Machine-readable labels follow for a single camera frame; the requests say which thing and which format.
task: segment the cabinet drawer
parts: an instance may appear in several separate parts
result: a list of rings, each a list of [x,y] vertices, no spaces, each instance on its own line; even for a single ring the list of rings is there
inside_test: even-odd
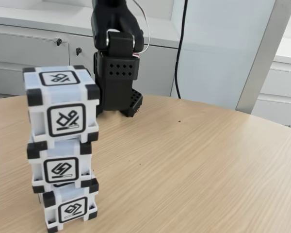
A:
[[[0,34],[0,62],[27,66],[65,66],[69,64],[69,44],[60,46],[52,39]]]
[[[291,127],[291,103],[257,100],[252,115]]]
[[[270,69],[261,93],[291,97],[291,72]]]
[[[25,95],[21,70],[0,69],[0,94]]]

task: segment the black cable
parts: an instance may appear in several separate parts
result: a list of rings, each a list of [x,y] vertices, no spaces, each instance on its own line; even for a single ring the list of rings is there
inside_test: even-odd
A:
[[[184,38],[184,28],[185,28],[185,18],[186,18],[187,8],[188,8],[188,0],[185,0],[184,1],[184,9],[183,9],[183,18],[182,18],[181,37],[180,37],[180,43],[179,43],[177,60],[176,60],[176,67],[175,67],[175,85],[176,85],[177,94],[178,94],[179,99],[181,98],[181,95],[180,95],[179,86],[178,86],[178,65],[179,65],[179,58],[180,58],[181,48],[182,48],[182,43],[183,43],[183,38]]]

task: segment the drawer handle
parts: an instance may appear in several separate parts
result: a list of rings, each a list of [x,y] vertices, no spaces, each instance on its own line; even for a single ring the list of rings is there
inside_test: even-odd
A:
[[[82,52],[82,49],[79,47],[77,48],[77,56],[79,56],[79,54]]]
[[[63,40],[62,40],[61,38],[59,38],[59,39],[56,41],[57,46],[60,46],[62,43],[63,43]]]

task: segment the white countertop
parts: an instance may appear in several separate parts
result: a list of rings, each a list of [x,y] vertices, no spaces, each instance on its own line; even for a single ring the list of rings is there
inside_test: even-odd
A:
[[[291,38],[282,38],[274,61],[291,64]]]
[[[0,7],[0,24],[48,31],[92,36],[93,9],[51,2],[40,2],[28,9]],[[145,43],[148,30],[143,17],[136,16],[144,31]],[[178,48],[180,36],[171,21],[148,18],[151,45]]]

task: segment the cube stack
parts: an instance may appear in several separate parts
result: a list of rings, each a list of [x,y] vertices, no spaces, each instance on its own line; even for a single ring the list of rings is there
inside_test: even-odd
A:
[[[84,66],[23,69],[31,135],[27,156],[49,233],[97,216],[98,181],[91,169],[98,140],[99,87]]]

